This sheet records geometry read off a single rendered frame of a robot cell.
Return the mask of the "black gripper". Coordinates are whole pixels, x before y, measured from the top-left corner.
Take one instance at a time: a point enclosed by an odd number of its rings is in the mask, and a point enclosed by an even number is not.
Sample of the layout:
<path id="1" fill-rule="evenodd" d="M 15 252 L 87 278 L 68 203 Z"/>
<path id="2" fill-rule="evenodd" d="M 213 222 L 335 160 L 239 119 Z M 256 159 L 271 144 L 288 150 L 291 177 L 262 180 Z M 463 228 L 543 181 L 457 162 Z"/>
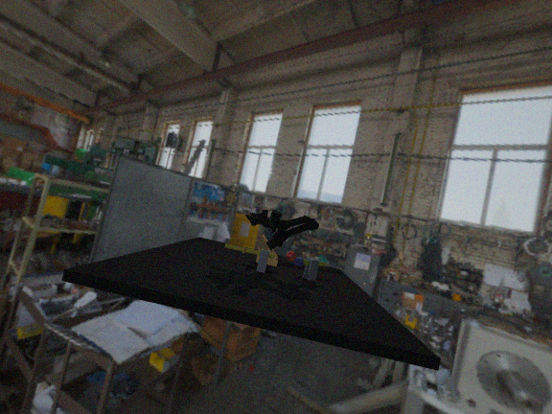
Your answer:
<path id="1" fill-rule="evenodd" d="M 255 214 L 255 213 L 250 213 L 251 216 L 249 215 L 245 215 L 248 220 L 251 222 L 251 225 L 255 226 L 257 224 L 261 224 L 263 225 L 264 227 L 266 227 L 268 221 L 269 221 L 269 218 L 267 219 L 261 219 L 260 217 L 262 216 L 262 213 L 260 214 Z"/>

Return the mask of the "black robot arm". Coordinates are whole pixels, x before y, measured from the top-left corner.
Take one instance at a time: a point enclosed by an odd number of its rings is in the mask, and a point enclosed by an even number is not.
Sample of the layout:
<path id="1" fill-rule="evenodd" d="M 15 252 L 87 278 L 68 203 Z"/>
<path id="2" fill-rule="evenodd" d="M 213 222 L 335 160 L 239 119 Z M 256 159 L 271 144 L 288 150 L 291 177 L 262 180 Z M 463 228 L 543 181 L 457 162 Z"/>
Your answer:
<path id="1" fill-rule="evenodd" d="M 260 219 L 267 219 L 268 210 L 262 210 L 262 216 Z M 273 240 L 266 242 L 269 249 L 272 251 L 277 245 L 281 247 L 283 242 L 293 235 L 299 234 L 307 230 L 316 230 L 319 227 L 319 223 L 314 218 L 309 218 L 307 216 L 302 216 L 300 218 L 294 218 L 290 220 L 280 220 L 282 213 L 277 210 L 272 210 L 270 220 L 268 221 L 266 227 L 272 229 L 272 233 L 276 232 L 276 227 L 278 231 L 273 236 Z M 305 223 L 305 224 L 302 224 Z M 289 227 L 299 225 L 289 229 Z M 288 230 L 289 229 L 289 230 Z"/>

